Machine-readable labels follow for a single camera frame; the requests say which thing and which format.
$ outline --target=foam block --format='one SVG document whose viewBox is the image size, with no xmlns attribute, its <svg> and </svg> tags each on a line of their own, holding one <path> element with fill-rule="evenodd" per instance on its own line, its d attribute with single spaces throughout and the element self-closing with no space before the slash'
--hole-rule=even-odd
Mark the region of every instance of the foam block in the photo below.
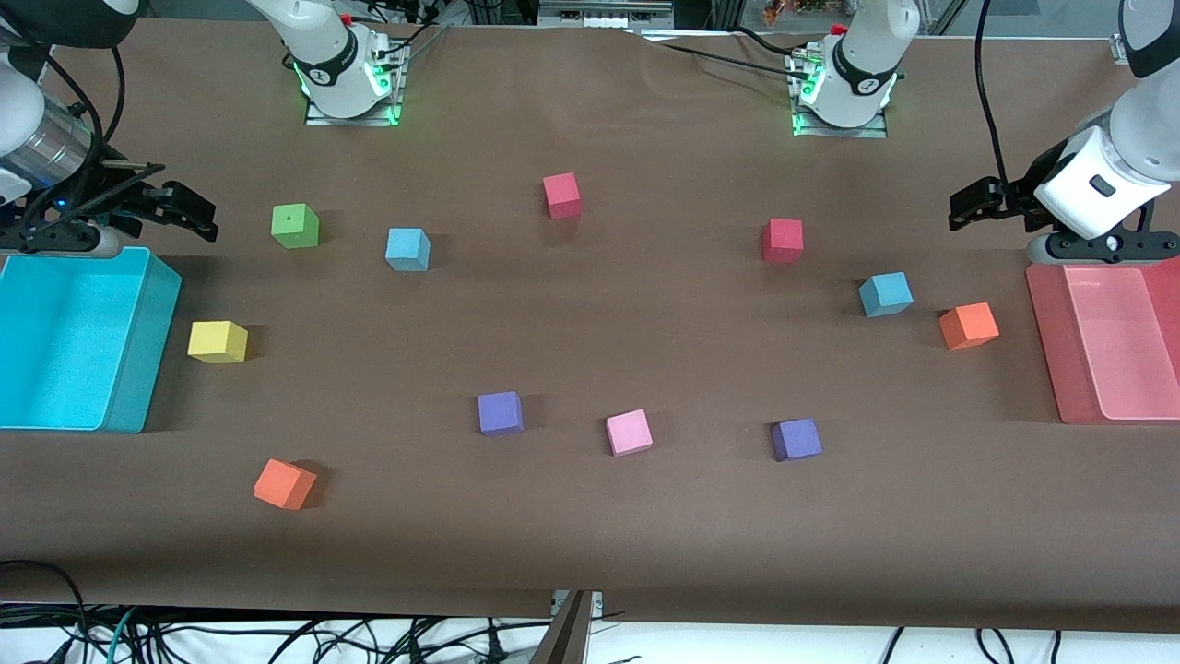
<svg viewBox="0 0 1180 664">
<path fill-rule="evenodd" d="M 860 285 L 860 301 L 865 304 L 865 315 L 876 317 L 899 313 L 913 303 L 913 295 L 905 272 L 893 271 L 870 276 Z"/>
<path fill-rule="evenodd" d="M 545 202 L 550 218 L 569 218 L 582 213 L 582 193 L 572 172 L 550 175 L 544 178 Z"/>
<path fill-rule="evenodd" d="M 774 459 L 779 461 L 807 459 L 824 452 L 815 421 L 811 419 L 780 422 L 772 429 L 771 438 L 774 440 Z"/>
<path fill-rule="evenodd" d="M 485 436 L 507 436 L 524 432 L 520 395 L 516 393 L 480 395 L 479 430 Z"/>
<path fill-rule="evenodd" d="M 607 419 L 607 436 L 610 438 L 610 454 L 623 456 L 651 447 L 651 430 L 648 414 L 643 409 Z"/>
<path fill-rule="evenodd" d="M 320 245 L 320 217 L 304 203 L 275 205 L 270 215 L 270 234 L 288 249 Z"/>
<path fill-rule="evenodd" d="M 249 331 L 228 320 L 197 321 L 189 335 L 189 355 L 209 364 L 245 362 Z"/>
<path fill-rule="evenodd" d="M 315 485 L 315 473 L 271 459 L 254 484 L 254 498 L 283 509 L 302 509 Z"/>
<path fill-rule="evenodd" d="M 421 228 L 391 228 L 385 259 L 398 271 L 426 271 L 431 262 L 431 239 Z"/>
<path fill-rule="evenodd" d="M 946 348 L 957 351 L 986 344 L 999 337 L 999 328 L 988 302 L 955 307 L 938 317 Z"/>
<path fill-rule="evenodd" d="M 762 259 L 795 262 L 804 252 L 804 222 L 796 218 L 772 218 L 762 231 Z"/>
</svg>

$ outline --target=yellow cube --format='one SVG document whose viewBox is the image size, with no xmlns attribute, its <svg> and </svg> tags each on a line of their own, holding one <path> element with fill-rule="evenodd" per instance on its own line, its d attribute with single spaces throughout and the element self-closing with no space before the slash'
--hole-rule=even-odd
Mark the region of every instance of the yellow cube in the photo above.
<svg viewBox="0 0 1180 664">
<path fill-rule="evenodd" d="M 245 362 L 249 331 L 228 320 L 197 321 L 189 337 L 189 355 L 209 364 Z"/>
</svg>

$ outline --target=pink plastic tray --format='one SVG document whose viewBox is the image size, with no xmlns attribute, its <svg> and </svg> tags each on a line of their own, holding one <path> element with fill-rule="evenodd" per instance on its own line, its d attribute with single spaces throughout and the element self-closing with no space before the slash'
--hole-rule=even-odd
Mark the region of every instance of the pink plastic tray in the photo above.
<svg viewBox="0 0 1180 664">
<path fill-rule="evenodd" d="M 1062 422 L 1180 423 L 1180 258 L 1024 274 Z"/>
</svg>

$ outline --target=blue plastic tray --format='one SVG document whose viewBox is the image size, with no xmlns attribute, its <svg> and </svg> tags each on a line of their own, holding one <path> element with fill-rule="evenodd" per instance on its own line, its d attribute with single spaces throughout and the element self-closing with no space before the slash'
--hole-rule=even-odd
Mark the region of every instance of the blue plastic tray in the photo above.
<svg viewBox="0 0 1180 664">
<path fill-rule="evenodd" d="M 11 256 L 0 271 L 0 429 L 138 434 L 181 275 L 149 249 Z"/>
</svg>

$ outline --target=green cube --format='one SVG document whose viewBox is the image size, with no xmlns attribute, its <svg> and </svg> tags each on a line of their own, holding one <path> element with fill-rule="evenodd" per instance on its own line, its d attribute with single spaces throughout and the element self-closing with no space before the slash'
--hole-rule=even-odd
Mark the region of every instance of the green cube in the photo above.
<svg viewBox="0 0 1180 664">
<path fill-rule="evenodd" d="M 304 203 L 275 205 L 270 217 L 270 234 L 288 249 L 320 245 L 320 217 Z"/>
</svg>

